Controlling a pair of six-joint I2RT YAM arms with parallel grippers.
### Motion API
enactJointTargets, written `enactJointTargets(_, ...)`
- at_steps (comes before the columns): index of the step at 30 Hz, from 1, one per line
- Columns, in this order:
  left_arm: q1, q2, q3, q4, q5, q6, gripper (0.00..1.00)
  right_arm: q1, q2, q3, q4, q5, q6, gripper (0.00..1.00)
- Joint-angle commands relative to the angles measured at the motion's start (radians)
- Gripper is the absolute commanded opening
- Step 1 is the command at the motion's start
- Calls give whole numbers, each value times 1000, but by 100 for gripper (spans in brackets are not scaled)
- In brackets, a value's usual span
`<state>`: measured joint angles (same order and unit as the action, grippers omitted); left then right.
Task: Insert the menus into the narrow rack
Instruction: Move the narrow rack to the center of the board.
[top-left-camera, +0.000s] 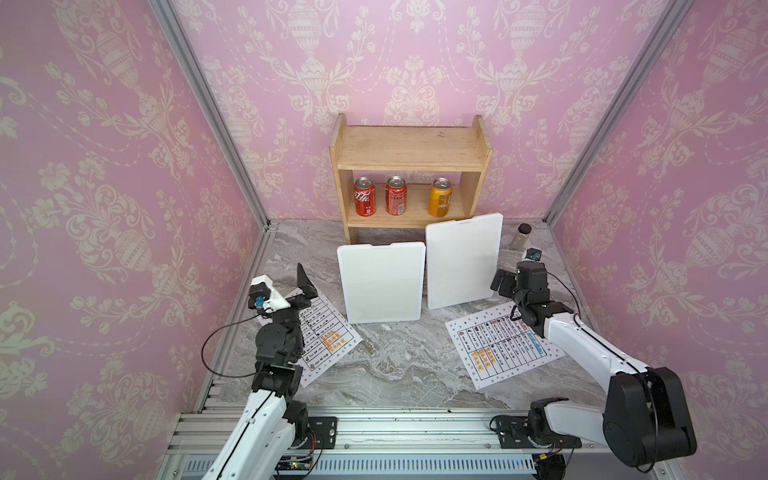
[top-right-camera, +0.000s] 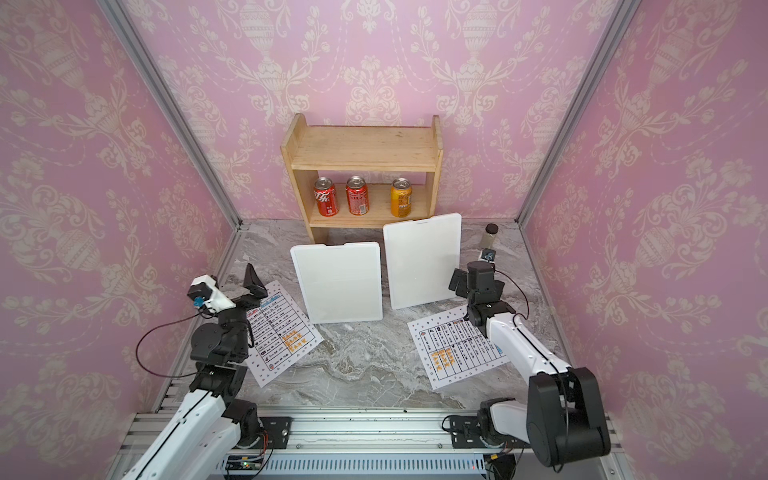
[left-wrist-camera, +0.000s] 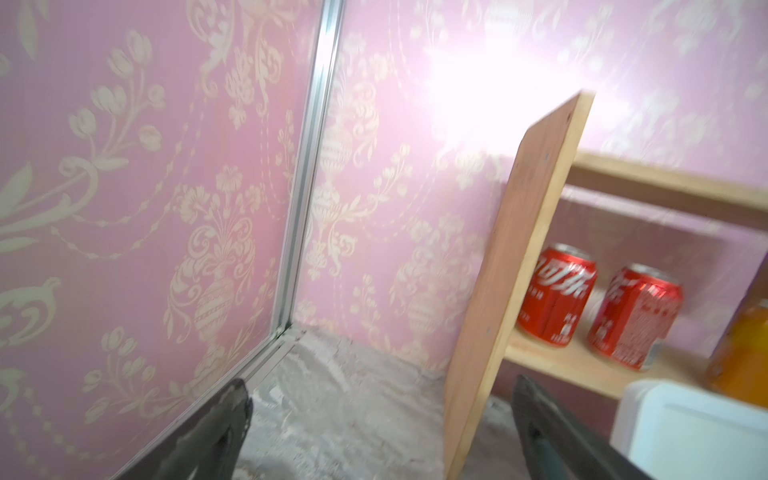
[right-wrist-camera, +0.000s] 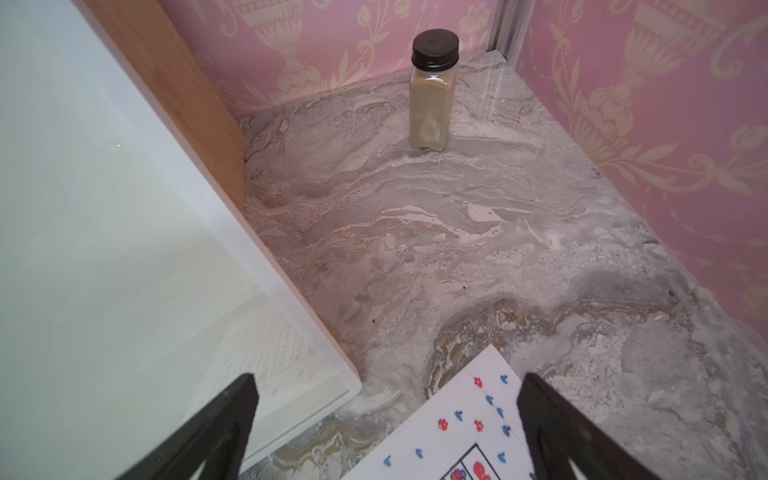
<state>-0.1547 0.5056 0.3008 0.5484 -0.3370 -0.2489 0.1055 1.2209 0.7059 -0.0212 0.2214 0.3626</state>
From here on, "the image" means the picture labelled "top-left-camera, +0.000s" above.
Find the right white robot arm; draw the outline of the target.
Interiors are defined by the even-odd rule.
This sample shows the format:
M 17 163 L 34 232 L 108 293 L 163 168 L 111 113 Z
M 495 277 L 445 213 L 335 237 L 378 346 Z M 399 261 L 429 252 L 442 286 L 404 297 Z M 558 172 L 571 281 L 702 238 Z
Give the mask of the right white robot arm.
M 513 301 L 513 319 L 570 356 L 606 398 L 602 409 L 564 397 L 533 402 L 529 439 L 540 446 L 554 446 L 566 437 L 601 444 L 642 472 L 695 454 L 697 438 L 679 376 L 621 351 L 589 328 L 578 311 L 551 299 L 552 277 L 543 263 L 524 260 L 513 271 L 497 270 L 491 288 Z

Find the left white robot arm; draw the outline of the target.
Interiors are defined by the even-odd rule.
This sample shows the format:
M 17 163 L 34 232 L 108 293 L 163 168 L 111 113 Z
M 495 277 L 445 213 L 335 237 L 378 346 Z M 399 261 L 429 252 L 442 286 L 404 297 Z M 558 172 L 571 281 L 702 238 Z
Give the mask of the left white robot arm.
M 252 391 L 206 479 L 269 479 L 289 447 L 307 437 L 307 406 L 294 399 L 303 373 L 300 312 L 318 292 L 302 265 L 296 282 L 300 292 L 288 298 L 266 275 L 251 282 L 247 308 L 268 323 L 255 338 Z

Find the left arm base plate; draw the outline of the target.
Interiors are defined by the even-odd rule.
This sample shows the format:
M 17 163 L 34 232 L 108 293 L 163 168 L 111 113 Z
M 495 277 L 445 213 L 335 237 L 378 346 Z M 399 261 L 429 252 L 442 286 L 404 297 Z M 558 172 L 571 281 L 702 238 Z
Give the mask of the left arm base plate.
M 338 421 L 335 416 L 310 416 L 306 420 L 300 420 L 296 424 L 292 448 L 333 450 L 336 446 Z

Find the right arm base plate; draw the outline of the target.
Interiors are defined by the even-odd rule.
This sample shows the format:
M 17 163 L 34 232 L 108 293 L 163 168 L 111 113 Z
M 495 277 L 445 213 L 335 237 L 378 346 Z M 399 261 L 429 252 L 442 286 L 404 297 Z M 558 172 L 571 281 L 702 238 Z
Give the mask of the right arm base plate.
M 582 447 L 579 438 L 555 433 L 545 422 L 536 420 L 531 423 L 526 416 L 496 415 L 488 426 L 497 436 L 502 449 L 559 451 Z

